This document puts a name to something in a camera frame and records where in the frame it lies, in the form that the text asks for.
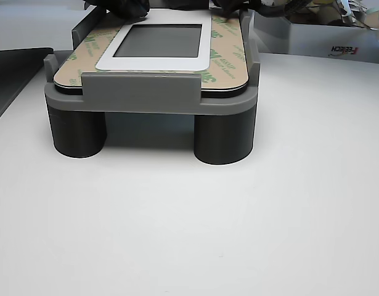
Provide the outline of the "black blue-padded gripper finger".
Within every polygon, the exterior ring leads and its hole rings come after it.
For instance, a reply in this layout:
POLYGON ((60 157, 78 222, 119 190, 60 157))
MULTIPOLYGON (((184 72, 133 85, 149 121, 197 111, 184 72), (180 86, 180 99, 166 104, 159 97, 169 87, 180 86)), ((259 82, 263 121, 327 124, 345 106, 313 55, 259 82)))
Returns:
POLYGON ((143 18, 150 10, 148 0, 85 0, 85 2, 109 10, 121 19, 143 18))
POLYGON ((230 17, 238 10, 251 9, 255 3, 251 0, 211 0, 211 2, 218 8, 217 14, 221 17, 230 17))

